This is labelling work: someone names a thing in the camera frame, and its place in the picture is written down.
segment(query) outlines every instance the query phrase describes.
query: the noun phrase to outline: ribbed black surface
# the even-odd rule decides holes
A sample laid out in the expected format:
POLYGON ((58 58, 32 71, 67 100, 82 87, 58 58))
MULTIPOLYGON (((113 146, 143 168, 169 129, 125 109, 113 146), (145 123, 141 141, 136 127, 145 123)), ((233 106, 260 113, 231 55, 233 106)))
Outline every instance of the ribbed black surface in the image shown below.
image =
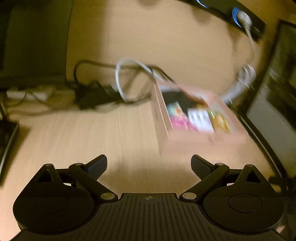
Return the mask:
POLYGON ((93 219, 72 232, 42 236, 21 232, 14 241, 284 241, 276 232, 239 235, 210 223, 196 204, 174 194, 123 194, 103 204, 93 219))

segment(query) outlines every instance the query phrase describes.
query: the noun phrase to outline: white paper label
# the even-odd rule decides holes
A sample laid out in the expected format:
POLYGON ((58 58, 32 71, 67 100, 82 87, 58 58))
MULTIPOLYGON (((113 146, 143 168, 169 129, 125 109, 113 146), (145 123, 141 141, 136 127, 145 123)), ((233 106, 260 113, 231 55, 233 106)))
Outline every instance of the white paper label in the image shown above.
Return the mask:
POLYGON ((188 109, 189 121, 196 126, 199 131, 202 132, 214 132, 211 124, 209 114, 206 110, 188 109))

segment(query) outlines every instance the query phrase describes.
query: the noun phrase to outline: silver screw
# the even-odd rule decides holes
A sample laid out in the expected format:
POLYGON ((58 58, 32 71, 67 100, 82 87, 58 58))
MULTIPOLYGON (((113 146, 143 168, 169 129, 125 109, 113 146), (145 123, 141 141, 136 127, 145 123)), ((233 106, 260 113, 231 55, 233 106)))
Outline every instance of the silver screw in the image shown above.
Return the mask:
POLYGON ((196 194, 193 192, 186 192, 182 194, 182 197, 188 200, 192 200, 196 198, 196 194))
POLYGON ((105 200, 111 200, 111 199, 115 198, 115 195, 114 195, 114 193, 105 192, 101 195, 101 198, 105 199, 105 200))

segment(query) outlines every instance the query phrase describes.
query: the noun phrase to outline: power adapter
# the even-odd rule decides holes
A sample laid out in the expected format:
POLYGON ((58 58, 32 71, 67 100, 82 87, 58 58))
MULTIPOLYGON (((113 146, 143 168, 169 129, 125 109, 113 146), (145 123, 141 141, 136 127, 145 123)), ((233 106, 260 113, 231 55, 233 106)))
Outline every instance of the power adapter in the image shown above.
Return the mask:
POLYGON ((81 110, 111 102, 121 102, 122 98, 111 85, 101 86, 98 82, 90 85, 78 84, 75 88, 75 102, 81 110))

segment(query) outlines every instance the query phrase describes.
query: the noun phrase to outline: blue led light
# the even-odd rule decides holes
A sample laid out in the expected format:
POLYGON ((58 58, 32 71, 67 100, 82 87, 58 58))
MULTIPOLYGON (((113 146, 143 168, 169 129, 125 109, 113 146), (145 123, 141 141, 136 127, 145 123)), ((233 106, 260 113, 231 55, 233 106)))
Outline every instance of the blue led light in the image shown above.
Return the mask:
POLYGON ((233 18, 233 20, 235 21, 235 23, 236 23, 238 26, 242 27, 242 26, 238 23, 238 21, 237 21, 237 13, 238 13, 239 11, 240 11, 240 10, 239 10, 237 7, 235 7, 235 8, 232 10, 232 18, 233 18))
POLYGON ((202 5, 203 7, 205 7, 205 8, 208 8, 206 5, 203 5, 201 2, 200 2, 200 0, 196 0, 200 5, 202 5))

